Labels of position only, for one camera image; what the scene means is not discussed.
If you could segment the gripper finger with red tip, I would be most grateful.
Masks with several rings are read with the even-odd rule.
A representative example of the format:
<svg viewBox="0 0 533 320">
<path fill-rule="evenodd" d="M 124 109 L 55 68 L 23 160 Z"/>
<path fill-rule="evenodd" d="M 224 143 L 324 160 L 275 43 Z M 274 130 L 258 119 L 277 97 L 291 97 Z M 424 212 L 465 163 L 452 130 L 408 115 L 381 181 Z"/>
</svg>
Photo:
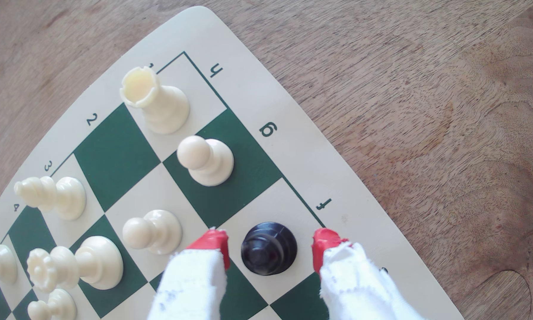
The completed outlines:
<svg viewBox="0 0 533 320">
<path fill-rule="evenodd" d="M 360 243 L 319 228 L 313 234 L 312 251 L 329 319 L 423 319 Z"/>
<path fill-rule="evenodd" d="M 148 319 L 220 319 L 229 266 L 226 231 L 208 229 L 184 250 L 172 255 Z"/>
</svg>

